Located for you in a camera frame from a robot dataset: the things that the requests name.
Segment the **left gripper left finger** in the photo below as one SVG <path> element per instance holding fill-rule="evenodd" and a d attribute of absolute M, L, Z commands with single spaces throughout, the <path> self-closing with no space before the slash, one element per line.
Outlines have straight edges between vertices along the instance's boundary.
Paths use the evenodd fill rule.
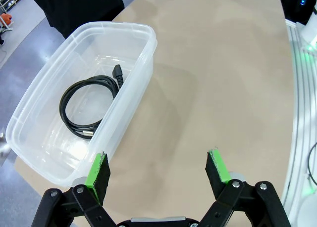
<path fill-rule="evenodd" d="M 103 208 L 109 178 L 107 155 L 99 153 L 84 184 L 66 192 L 57 188 L 45 191 L 31 226 L 69 227 L 75 217 L 84 216 L 91 227 L 115 227 L 116 223 Z"/>

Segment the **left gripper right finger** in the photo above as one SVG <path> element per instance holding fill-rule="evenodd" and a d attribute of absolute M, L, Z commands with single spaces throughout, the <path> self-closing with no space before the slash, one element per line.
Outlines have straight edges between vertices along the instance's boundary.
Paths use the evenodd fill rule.
<path fill-rule="evenodd" d="M 253 227 L 289 227 L 290 222 L 272 183 L 254 186 L 230 176 L 218 149 L 207 153 L 205 171 L 215 202 L 199 222 L 200 227 L 224 227 L 234 212 L 243 212 Z"/>

